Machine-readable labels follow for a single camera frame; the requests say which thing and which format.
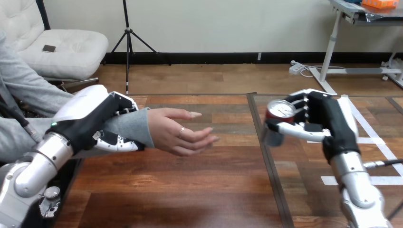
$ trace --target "can lid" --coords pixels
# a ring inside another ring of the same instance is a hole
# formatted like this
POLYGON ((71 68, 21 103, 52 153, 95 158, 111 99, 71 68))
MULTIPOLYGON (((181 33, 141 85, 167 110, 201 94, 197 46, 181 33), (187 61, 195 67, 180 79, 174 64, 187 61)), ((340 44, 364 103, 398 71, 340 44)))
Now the can lid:
POLYGON ((285 100, 273 100, 267 105, 267 110, 280 118, 289 118, 295 115, 295 107, 285 100))

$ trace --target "black cable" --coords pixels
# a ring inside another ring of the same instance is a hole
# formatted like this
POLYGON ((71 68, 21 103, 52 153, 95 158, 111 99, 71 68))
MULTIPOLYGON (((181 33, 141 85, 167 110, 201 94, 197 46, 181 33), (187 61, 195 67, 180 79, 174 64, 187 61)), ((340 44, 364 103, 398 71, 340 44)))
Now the black cable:
POLYGON ((29 124, 28 120, 26 120, 23 116, 17 113, 17 111, 8 107, 5 103, 0 102, 0 108, 8 115, 10 115, 12 118, 16 119, 22 127, 26 127, 29 124))
POLYGON ((403 208, 403 201, 400 202, 400 205, 397 206, 388 216, 388 220, 391 221, 396 215, 397 213, 399 213, 399 211, 403 208))
POLYGON ((385 163, 385 166, 388 166, 388 165, 403 163, 403 159, 396 159, 396 160, 383 161, 383 162, 385 163))

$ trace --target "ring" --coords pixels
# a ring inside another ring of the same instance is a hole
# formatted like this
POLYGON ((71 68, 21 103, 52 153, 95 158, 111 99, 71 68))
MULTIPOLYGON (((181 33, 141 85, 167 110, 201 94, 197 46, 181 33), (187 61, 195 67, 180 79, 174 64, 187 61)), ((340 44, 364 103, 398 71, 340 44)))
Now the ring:
POLYGON ((182 133, 183 133, 184 130, 185 130, 185 128, 182 127, 181 131, 179 132, 179 136, 178 136, 179 139, 182 139, 182 133))

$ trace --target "white tape line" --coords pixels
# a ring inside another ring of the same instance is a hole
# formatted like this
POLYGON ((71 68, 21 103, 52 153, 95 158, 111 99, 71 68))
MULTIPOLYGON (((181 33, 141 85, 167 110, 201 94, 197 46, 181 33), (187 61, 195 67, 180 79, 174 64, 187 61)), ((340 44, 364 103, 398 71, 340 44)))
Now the white tape line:
MULTIPOLYGON (((325 185, 337 185, 336 177, 320 177, 325 185)), ((403 185, 401 177, 371 177, 373 185, 403 185)))
MULTIPOLYGON (((307 141, 308 143, 321 143, 321 142, 313 142, 313 141, 307 141)), ((359 137, 357 139, 358 144, 385 144, 385 141, 381 138, 365 138, 365 137, 359 137)))
MULTIPOLYGON (((358 109, 354 106, 354 104, 351 101, 350 101, 350 107, 351 107, 351 113, 353 114, 355 119, 361 124, 361 126, 366 131, 368 136, 371 138, 379 138, 379 135, 369 125, 367 120, 365 120, 363 115, 361 115, 360 111, 358 111, 358 109)), ((379 148, 379 150, 384 154, 384 156, 388 160, 396 159, 396 156, 392 153, 392 151, 389 149, 389 147, 386 146, 386 144, 377 143, 376 146, 379 148)), ((399 175, 403 177, 403 165, 395 164, 395 165, 393 165, 393 167, 396 169, 396 171, 399 173, 399 175)))

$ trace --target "orange box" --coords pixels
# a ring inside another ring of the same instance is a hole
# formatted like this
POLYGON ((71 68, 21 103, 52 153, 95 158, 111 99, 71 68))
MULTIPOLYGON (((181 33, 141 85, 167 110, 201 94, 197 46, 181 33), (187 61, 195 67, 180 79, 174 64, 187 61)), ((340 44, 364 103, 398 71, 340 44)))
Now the orange box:
POLYGON ((396 8, 399 0, 363 0, 363 4, 378 9, 396 8))

